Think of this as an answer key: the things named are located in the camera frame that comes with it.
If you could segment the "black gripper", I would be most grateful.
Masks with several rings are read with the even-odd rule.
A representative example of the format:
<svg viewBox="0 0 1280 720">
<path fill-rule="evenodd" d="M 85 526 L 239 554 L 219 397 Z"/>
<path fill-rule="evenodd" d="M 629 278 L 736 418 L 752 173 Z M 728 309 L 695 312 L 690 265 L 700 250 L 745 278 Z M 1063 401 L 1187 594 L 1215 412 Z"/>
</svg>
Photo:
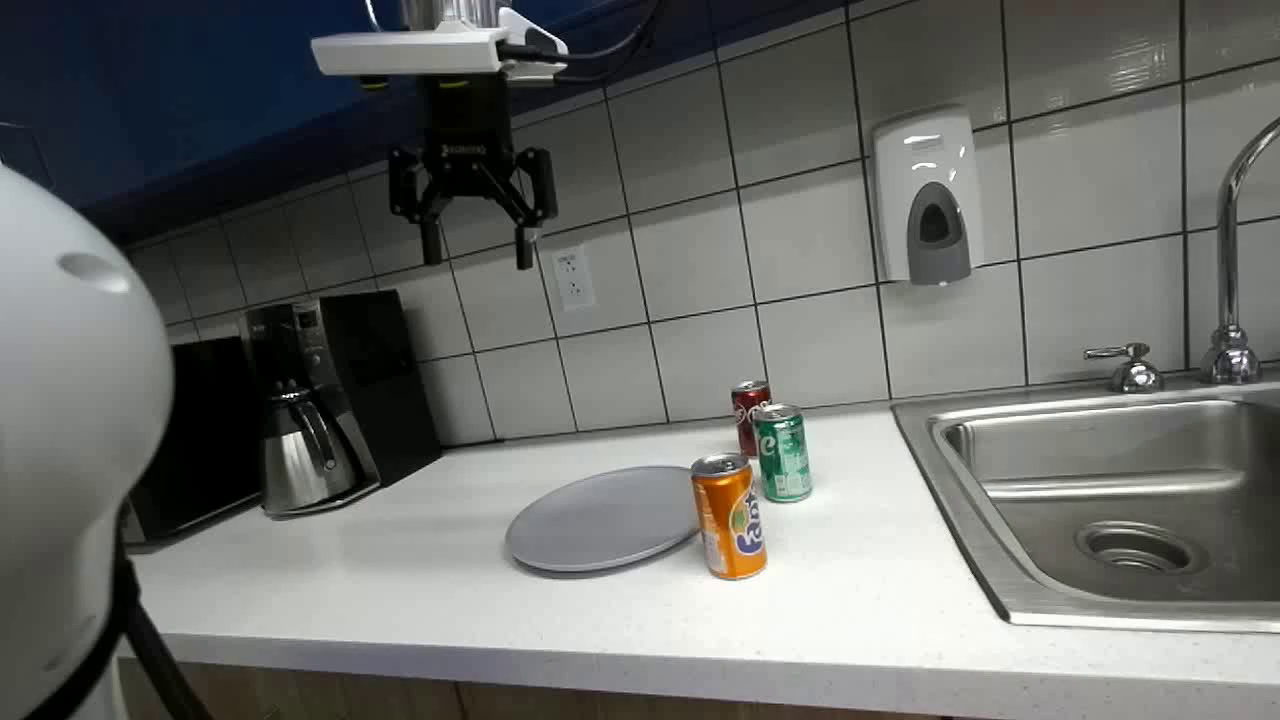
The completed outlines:
<svg viewBox="0 0 1280 720">
<path fill-rule="evenodd" d="M 512 88 L 485 77 L 423 80 L 423 144 L 390 153 L 390 210 L 420 219 L 423 265 L 445 261 L 441 210 L 496 199 L 515 219 L 515 269 L 531 269 L 538 224 L 557 218 L 553 157 L 512 144 Z"/>
</svg>

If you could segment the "white robot base shell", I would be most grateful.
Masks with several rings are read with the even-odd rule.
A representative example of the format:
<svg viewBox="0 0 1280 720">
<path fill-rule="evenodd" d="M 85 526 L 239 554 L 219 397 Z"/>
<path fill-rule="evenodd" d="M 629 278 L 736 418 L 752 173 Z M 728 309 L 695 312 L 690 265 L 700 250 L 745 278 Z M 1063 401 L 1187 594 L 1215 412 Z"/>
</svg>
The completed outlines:
<svg viewBox="0 0 1280 720">
<path fill-rule="evenodd" d="M 129 257 L 0 170 L 0 718 L 104 637 L 117 516 L 160 448 L 174 349 Z"/>
</svg>

